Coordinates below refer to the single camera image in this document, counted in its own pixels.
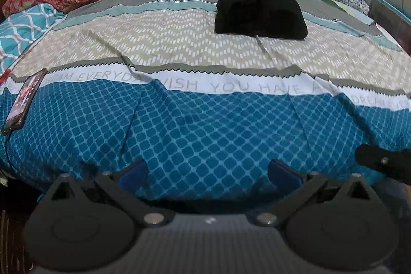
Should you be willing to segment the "black pants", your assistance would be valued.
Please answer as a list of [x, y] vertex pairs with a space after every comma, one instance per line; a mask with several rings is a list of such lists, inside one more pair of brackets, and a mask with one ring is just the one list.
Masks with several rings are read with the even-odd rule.
[[296, 0], [219, 0], [214, 21], [218, 34], [303, 40], [308, 29]]

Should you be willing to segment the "smartphone with red screen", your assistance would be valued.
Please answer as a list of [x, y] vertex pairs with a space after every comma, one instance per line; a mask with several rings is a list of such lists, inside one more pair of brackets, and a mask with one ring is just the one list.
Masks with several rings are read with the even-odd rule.
[[25, 80], [4, 122], [3, 135], [23, 127], [31, 102], [46, 74], [47, 69], [43, 68]]

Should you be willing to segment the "clear bin with teal lid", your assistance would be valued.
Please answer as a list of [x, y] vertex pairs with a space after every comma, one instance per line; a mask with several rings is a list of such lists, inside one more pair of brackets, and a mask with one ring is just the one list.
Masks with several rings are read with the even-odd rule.
[[410, 18], [385, 0], [372, 0], [369, 15], [410, 55]]

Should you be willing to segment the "patterned bedsheet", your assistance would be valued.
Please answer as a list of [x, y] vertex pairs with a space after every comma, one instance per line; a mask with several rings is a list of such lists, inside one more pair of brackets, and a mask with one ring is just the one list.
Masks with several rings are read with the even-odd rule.
[[277, 158], [336, 179], [381, 174], [362, 144], [410, 148], [410, 56], [330, 0], [296, 0], [303, 40], [218, 34], [217, 0], [102, 0], [64, 13], [1, 74], [1, 118], [47, 69], [1, 168], [45, 190], [137, 159], [147, 200], [276, 193]]

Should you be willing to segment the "teal white patterned pillow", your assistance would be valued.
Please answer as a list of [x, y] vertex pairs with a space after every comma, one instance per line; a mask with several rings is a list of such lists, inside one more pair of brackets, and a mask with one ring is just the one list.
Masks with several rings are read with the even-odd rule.
[[1, 23], [1, 74], [66, 15], [48, 3], [15, 13]]

